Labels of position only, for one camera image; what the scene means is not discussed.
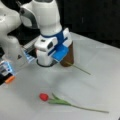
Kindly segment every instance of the red flower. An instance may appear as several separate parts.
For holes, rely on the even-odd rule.
[[[47,101],[49,99],[49,96],[45,93],[41,93],[39,97],[42,101]]]

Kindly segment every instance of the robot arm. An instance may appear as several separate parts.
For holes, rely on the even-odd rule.
[[[68,28],[62,29],[56,0],[32,0],[29,4],[21,6],[21,9],[21,17],[31,21],[22,19],[23,24],[29,26],[27,23],[31,23],[32,26],[31,18],[35,18],[36,26],[41,32],[35,43],[38,63],[50,66],[53,60],[60,62],[67,55],[72,39]],[[32,17],[25,16],[28,9]]]
[[[14,36],[9,36],[21,25],[20,16],[16,11],[7,8],[0,1],[0,45],[5,53],[4,59],[14,64],[15,69],[19,69],[27,61],[20,44]]]

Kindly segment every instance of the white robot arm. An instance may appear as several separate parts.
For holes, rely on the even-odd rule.
[[[35,43],[38,64],[47,67],[67,55],[72,39],[69,29],[62,29],[56,0],[32,0],[22,5],[21,19],[25,26],[40,29]]]
[[[5,53],[4,59],[12,62],[15,69],[19,69],[27,61],[17,38],[8,35],[20,25],[19,14],[7,8],[0,0],[0,45]]]

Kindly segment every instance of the flower stem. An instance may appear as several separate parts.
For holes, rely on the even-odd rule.
[[[94,112],[102,112],[102,113],[109,113],[108,111],[103,111],[103,110],[95,110],[95,109],[90,109],[90,108],[84,108],[84,107],[78,107],[75,105],[71,105],[72,107],[82,109],[82,110],[88,110],[88,111],[94,111]]]
[[[83,70],[83,69],[77,67],[76,65],[73,65],[73,64],[71,64],[71,63],[69,63],[69,62],[67,62],[67,61],[66,61],[66,63],[67,63],[68,65],[71,65],[71,66],[73,66],[73,67],[75,67],[75,68],[77,68],[77,69],[79,69],[79,70],[81,70],[81,71],[87,73],[88,75],[91,75],[89,72],[87,72],[87,71],[85,71],[85,70]]]

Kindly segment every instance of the white table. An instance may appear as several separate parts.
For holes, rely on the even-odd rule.
[[[41,68],[33,61],[10,85],[0,87],[0,120],[118,120],[120,117],[120,50],[71,33],[76,68],[55,65]],[[68,106],[49,105],[41,92],[55,93],[84,107],[108,110],[89,112]]]

